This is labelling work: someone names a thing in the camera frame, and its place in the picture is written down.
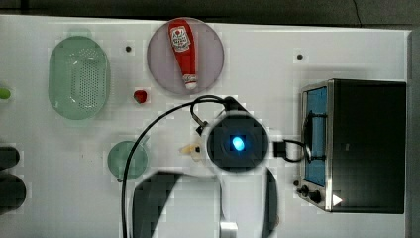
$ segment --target ketchup bottle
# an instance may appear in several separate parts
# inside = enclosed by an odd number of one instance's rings
[[[195,74],[195,46],[191,28],[185,20],[175,19],[169,23],[167,32],[185,87],[192,90],[197,86],[197,75]]]

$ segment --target round plate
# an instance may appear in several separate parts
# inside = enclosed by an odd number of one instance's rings
[[[123,141],[115,145],[108,154],[108,169],[119,180],[122,180],[124,177],[127,158],[133,146],[134,142]],[[139,177],[148,166],[148,161],[148,154],[145,148],[143,145],[139,145],[130,162],[127,180]]]
[[[185,88],[182,73],[173,54],[167,35],[169,22],[152,36],[148,47],[148,66],[155,81],[166,90],[180,95],[191,95],[211,87],[223,68],[225,54],[216,32],[207,24],[192,18],[183,18],[191,27],[195,42],[197,87]]]

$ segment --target small green bowl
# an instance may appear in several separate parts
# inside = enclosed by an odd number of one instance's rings
[[[123,179],[124,168],[126,167],[127,159],[130,151],[132,150],[134,142],[123,141],[115,145],[108,154],[108,168],[109,171],[119,181]],[[129,173],[127,180],[135,179],[139,177],[148,166],[149,157],[146,146],[139,144],[130,162]]]

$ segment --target white table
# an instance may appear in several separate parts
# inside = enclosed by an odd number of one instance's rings
[[[173,97],[147,68],[149,38],[159,21],[0,16],[0,86],[15,98],[0,104],[0,143],[21,153],[10,169],[28,188],[24,205],[0,216],[1,237],[118,237],[120,191],[107,168],[116,143],[135,139],[161,112],[190,98]],[[265,125],[298,138],[299,89],[330,78],[407,79],[407,31],[210,24],[225,48],[218,83],[203,94],[234,95]],[[49,58],[70,29],[87,28],[111,63],[112,88],[92,120],[60,117],[48,100]],[[131,46],[130,53],[125,46]],[[303,54],[299,61],[296,55]],[[150,100],[132,94],[145,88]],[[217,105],[199,105],[211,119]],[[151,133],[158,167],[193,175],[206,170],[178,149],[189,143],[196,124],[186,111],[158,123]],[[297,165],[270,161],[277,176],[280,224],[273,237],[403,237],[403,214],[330,214],[298,198],[292,182]],[[142,178],[129,182],[133,190]]]

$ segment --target blue light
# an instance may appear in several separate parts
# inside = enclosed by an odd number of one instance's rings
[[[232,140],[232,143],[234,144],[234,147],[237,151],[242,151],[245,149],[245,144],[241,137],[235,137]]]

